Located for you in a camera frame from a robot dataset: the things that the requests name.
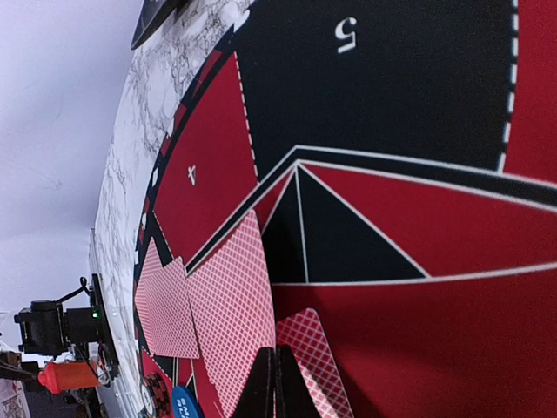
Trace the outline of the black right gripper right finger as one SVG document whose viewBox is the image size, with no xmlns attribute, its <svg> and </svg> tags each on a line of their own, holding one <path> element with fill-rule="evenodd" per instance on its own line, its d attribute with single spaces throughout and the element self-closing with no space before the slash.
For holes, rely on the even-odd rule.
<svg viewBox="0 0 557 418">
<path fill-rule="evenodd" d="M 276 347 L 276 409 L 279 418 L 319 418 L 292 349 Z"/>
</svg>

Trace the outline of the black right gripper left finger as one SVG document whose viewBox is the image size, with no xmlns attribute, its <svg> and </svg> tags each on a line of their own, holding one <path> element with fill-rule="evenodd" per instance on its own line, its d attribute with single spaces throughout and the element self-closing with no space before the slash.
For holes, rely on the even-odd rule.
<svg viewBox="0 0 557 418">
<path fill-rule="evenodd" d="M 260 348 L 252 363 L 232 418 L 273 417 L 274 366 L 274 349 L 271 347 Z"/>
</svg>

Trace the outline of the blue small blind button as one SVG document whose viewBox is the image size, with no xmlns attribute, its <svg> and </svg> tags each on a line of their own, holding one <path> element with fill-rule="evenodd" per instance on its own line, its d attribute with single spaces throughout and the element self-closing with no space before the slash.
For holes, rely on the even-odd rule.
<svg viewBox="0 0 557 418">
<path fill-rule="evenodd" d="M 204 418 L 204 413 L 194 393 L 183 386 L 176 386 L 171 394 L 172 411 L 175 418 Z"/>
</svg>

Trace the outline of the red brown poker chip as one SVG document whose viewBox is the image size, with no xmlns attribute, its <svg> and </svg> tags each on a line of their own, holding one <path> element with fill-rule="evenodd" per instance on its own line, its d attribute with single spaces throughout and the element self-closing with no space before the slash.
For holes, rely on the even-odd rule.
<svg viewBox="0 0 557 418">
<path fill-rule="evenodd" d="M 166 385 L 162 381 L 152 381 L 150 386 L 156 417 L 170 417 L 171 400 Z"/>
</svg>

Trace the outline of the single red playing card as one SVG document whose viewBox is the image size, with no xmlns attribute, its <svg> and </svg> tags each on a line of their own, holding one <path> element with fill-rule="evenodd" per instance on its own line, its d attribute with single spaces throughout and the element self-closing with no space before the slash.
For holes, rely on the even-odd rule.
<svg viewBox="0 0 557 418">
<path fill-rule="evenodd" d="M 158 303 L 158 284 L 156 274 L 162 271 L 162 262 L 154 239 L 151 239 L 144 258 L 143 269 L 139 276 L 134 302 L 138 318 L 149 351 L 155 352 L 156 307 Z"/>
</svg>

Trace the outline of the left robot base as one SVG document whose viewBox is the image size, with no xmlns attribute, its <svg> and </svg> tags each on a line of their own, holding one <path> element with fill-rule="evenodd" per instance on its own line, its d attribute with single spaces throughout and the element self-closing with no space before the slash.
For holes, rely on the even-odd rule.
<svg viewBox="0 0 557 418">
<path fill-rule="evenodd" d="M 25 354 L 58 357 L 72 348 L 79 356 L 90 343 L 99 341 L 99 320 L 91 306 L 90 282 L 82 277 L 80 287 L 58 300 L 34 300 L 29 307 L 14 315 L 19 326 L 22 343 L 19 349 Z M 64 303 L 81 293 L 89 297 L 90 305 L 64 308 Z"/>
</svg>

